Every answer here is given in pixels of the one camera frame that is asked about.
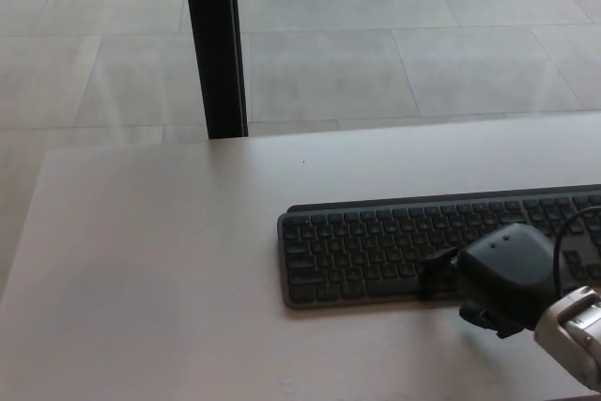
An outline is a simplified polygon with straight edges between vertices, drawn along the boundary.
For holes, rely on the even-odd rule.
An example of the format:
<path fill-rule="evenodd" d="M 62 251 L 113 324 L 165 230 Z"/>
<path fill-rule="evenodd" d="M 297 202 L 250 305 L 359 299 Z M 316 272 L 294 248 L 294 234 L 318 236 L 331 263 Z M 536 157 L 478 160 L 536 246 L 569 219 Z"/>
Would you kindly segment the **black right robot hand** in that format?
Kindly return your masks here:
<path fill-rule="evenodd" d="M 500 339 L 534 330 L 561 293 L 554 242 L 526 224 L 505 225 L 469 245 L 425 257 L 420 265 L 422 293 L 430 295 L 453 278 L 466 298 L 460 317 Z"/>

